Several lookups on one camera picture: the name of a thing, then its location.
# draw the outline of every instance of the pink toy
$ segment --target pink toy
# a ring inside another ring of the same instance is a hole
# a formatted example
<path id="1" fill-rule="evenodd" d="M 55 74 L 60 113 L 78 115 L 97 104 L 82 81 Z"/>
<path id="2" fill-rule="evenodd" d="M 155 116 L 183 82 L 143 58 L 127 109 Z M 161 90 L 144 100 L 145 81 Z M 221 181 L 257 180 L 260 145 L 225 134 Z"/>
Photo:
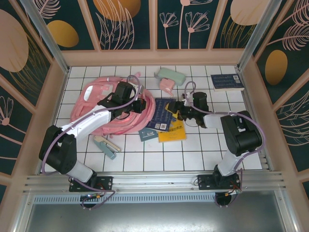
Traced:
<path id="1" fill-rule="evenodd" d="M 161 79 L 160 90 L 168 93 L 172 97 L 174 96 L 174 94 L 172 94 L 172 90 L 174 86 L 175 86 L 175 82 L 173 80 L 166 79 L 166 78 Z"/>
<path id="2" fill-rule="evenodd" d="M 97 80 L 87 84 L 82 90 L 72 112 L 70 121 L 73 122 L 81 116 L 88 113 L 98 103 L 98 101 L 104 99 L 108 94 L 115 91 L 120 81 L 126 81 L 118 76 L 105 76 L 99 77 Z M 130 116 L 123 120 L 114 119 L 113 121 L 99 127 L 91 134 L 104 136 L 107 134 L 124 134 L 140 131 L 148 122 L 153 118 L 155 113 L 155 100 L 151 93 L 144 89 L 140 98 L 146 100 L 146 109 L 141 114 L 130 113 Z M 127 114 L 123 113 L 119 118 L 126 117 Z"/>

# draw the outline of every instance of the dark blue book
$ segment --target dark blue book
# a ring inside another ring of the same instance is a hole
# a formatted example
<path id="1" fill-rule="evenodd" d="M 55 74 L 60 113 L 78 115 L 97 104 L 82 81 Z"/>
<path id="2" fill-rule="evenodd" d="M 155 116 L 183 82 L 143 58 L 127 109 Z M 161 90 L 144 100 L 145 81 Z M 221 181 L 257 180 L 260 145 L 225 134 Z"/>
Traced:
<path id="1" fill-rule="evenodd" d="M 238 74 L 211 75 L 214 91 L 242 91 L 245 89 Z"/>
<path id="2" fill-rule="evenodd" d="M 173 98 L 156 98 L 154 116 L 147 124 L 146 128 L 167 132 L 170 127 L 173 115 L 165 109 L 166 105 L 170 102 L 176 101 Z"/>
<path id="3" fill-rule="evenodd" d="M 145 142 L 145 141 L 150 140 L 150 139 L 155 139 L 159 136 L 158 133 L 155 130 L 148 129 L 148 128 L 144 128 L 144 129 L 140 130 L 139 134 L 140 134 L 140 140 L 142 142 Z"/>

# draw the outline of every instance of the barcode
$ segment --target barcode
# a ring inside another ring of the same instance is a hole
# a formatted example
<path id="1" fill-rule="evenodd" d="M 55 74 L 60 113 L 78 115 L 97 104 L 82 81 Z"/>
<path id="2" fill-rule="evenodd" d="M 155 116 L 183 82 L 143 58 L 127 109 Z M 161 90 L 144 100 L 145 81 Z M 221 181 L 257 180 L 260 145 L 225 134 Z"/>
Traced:
<path id="1" fill-rule="evenodd" d="M 161 130 L 165 130 L 165 129 L 166 129 L 166 126 L 167 126 L 166 124 L 163 124 L 163 123 L 162 123 L 161 126 L 160 126 L 160 129 L 161 129 Z"/>

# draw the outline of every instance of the white tile floor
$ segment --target white tile floor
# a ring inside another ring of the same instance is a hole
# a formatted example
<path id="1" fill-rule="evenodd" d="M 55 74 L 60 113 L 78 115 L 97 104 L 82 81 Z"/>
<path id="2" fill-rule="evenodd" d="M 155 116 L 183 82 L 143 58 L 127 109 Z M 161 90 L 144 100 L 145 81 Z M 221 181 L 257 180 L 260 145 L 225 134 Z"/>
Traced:
<path id="1" fill-rule="evenodd" d="M 211 82 L 211 74 L 235 73 L 233 66 L 102 66 L 72 67 L 57 116 L 56 125 L 61 127 L 69 122 L 71 110 L 87 83 L 99 76 L 119 75 L 126 77 L 141 72 L 141 82 L 154 97 L 169 97 L 159 90 L 159 81 L 154 73 L 161 67 L 176 70 L 186 75 L 186 82 L 195 81 L 196 91 L 207 93 L 210 110 L 241 111 L 245 109 L 241 92 L 215 92 Z M 173 90 L 175 98 L 181 97 L 184 85 Z M 157 140 L 142 143 L 138 133 L 107 136 L 122 150 L 114 160 L 110 160 L 93 143 L 89 135 L 78 144 L 78 160 L 95 171 L 192 171 L 213 170 L 226 151 L 226 143 L 222 131 L 194 127 L 194 120 L 185 125 L 187 139 L 184 141 L 160 144 Z M 262 169 L 258 154 L 246 159 L 239 168 Z"/>

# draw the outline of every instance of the yellow booklet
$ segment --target yellow booklet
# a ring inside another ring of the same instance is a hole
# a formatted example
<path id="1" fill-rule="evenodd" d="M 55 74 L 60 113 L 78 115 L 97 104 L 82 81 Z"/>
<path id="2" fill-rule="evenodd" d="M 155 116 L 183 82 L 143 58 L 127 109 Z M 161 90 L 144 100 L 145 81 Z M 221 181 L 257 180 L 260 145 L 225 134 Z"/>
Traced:
<path id="1" fill-rule="evenodd" d="M 180 120 L 172 121 L 168 132 L 159 132 L 158 134 L 160 143 L 185 140 L 187 138 L 183 121 Z"/>

